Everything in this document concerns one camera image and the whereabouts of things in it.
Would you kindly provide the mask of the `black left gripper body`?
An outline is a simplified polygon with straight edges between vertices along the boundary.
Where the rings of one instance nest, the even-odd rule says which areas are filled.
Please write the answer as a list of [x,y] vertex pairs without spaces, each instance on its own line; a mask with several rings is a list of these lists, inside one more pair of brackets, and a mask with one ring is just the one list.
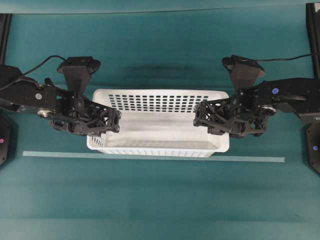
[[87,97],[55,85],[47,85],[47,90],[55,92],[55,109],[49,114],[49,124],[53,129],[73,135],[93,135],[89,127],[94,120],[94,103]]

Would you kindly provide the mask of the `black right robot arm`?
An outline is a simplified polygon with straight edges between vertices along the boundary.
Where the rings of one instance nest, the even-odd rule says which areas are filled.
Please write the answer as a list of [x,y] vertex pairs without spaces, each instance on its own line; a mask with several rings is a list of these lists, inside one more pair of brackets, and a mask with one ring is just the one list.
[[194,108],[193,125],[205,127],[211,135],[259,137],[278,111],[294,113],[304,124],[318,124],[320,81],[301,77],[264,81],[239,88],[229,98],[201,101]]

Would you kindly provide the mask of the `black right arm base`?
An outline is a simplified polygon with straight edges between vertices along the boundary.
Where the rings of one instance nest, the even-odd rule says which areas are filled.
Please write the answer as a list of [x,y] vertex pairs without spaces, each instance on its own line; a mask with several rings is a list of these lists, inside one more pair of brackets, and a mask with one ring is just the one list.
[[303,126],[305,135],[307,164],[320,175],[320,113],[312,113]]

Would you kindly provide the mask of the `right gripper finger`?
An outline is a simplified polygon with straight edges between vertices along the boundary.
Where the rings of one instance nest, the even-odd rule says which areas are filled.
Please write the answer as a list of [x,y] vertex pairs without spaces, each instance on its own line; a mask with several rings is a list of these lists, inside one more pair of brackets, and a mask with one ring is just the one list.
[[193,120],[195,127],[206,127],[207,133],[211,135],[223,135],[230,133],[234,124],[234,118],[226,119],[221,116],[210,116],[208,119],[205,117],[196,117]]
[[201,101],[195,105],[194,113],[195,119],[202,119],[207,115],[218,115],[224,119],[234,117],[234,111],[231,109],[231,100],[229,98]]

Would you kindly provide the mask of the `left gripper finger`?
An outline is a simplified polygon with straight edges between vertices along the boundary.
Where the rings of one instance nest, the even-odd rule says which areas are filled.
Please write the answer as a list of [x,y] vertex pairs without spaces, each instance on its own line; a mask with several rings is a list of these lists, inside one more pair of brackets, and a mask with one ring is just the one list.
[[91,119],[109,118],[120,116],[121,112],[116,108],[108,107],[90,100],[85,100],[85,116]]
[[75,125],[74,133],[80,135],[101,135],[106,132],[118,133],[120,131],[119,117],[80,122]]

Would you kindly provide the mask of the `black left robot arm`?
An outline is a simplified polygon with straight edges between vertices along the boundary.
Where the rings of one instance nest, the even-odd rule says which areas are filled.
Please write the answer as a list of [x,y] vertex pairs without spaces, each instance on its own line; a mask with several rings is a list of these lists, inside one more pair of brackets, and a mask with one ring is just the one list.
[[0,107],[16,113],[37,115],[58,131],[99,137],[118,133],[121,112],[90,101],[77,89],[62,89],[50,78],[40,85],[22,75],[17,67],[0,66]]

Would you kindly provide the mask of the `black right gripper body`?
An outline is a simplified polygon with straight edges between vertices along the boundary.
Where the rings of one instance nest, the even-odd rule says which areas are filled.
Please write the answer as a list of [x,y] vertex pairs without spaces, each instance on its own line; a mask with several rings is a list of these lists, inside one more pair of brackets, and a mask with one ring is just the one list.
[[227,116],[233,120],[229,136],[243,138],[247,135],[259,137],[268,129],[269,118],[277,113],[269,101],[261,100],[258,87],[242,88],[231,98]]

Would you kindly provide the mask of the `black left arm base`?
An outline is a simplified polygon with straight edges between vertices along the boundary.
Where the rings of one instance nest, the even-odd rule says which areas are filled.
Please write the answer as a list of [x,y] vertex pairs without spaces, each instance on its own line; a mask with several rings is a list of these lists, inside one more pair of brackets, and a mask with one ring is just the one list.
[[0,110],[0,169],[14,160],[17,153],[18,125],[9,112]]

